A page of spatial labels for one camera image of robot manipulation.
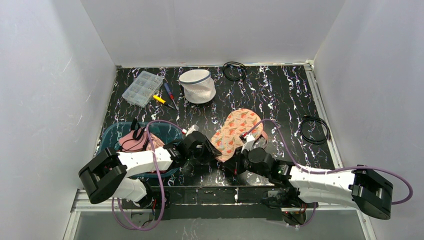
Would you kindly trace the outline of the strawberry print mesh laundry bag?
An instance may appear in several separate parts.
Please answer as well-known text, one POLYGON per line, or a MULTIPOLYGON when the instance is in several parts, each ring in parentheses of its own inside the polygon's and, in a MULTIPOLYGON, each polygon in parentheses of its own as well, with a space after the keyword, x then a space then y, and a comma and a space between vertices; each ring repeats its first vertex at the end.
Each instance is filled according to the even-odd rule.
POLYGON ((221 152, 215 159, 224 163, 233 157, 236 148, 244 144, 240 136, 251 130, 260 120, 258 114, 246 108, 231 112, 221 129, 210 139, 212 145, 221 152))

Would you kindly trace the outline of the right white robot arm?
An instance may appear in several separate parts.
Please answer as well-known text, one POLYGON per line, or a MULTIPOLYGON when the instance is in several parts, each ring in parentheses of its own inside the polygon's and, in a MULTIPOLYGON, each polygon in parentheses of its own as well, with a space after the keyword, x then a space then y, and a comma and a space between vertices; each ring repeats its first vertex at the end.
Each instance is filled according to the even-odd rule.
POLYGON ((223 167, 235 175, 249 171, 275 186, 293 189, 293 198, 302 203, 348 206, 375 219, 391 218, 393 184, 373 169, 359 166, 332 173, 297 167, 291 161, 273 158, 263 148, 239 150, 223 167))

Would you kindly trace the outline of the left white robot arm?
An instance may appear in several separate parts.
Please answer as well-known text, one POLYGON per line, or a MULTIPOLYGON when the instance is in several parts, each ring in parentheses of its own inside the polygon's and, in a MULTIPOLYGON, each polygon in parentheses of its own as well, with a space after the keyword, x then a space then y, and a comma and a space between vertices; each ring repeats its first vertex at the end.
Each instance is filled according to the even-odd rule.
POLYGON ((154 150, 122 152, 105 148, 79 170, 78 177, 92 204, 110 198, 140 202, 152 190, 134 176, 156 172, 159 177, 162 171, 182 167, 188 161, 203 165, 221 155, 203 133, 193 131, 154 150))

